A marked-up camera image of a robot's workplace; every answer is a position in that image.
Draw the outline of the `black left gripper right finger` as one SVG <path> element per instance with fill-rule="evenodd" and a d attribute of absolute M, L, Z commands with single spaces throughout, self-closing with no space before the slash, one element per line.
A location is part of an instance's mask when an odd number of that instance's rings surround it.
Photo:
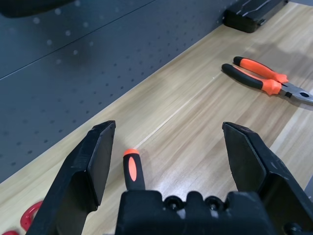
<path fill-rule="evenodd" d="M 247 127 L 222 125 L 232 177 L 238 191 L 258 194 L 280 235 L 311 235 L 313 204 L 291 172 Z"/>

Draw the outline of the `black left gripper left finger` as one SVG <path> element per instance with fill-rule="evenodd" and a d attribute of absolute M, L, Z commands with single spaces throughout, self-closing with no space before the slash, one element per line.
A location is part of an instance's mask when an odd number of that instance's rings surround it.
<path fill-rule="evenodd" d="M 80 235 L 101 204 L 112 155 L 115 121 L 92 127 L 57 173 L 28 235 Z"/>

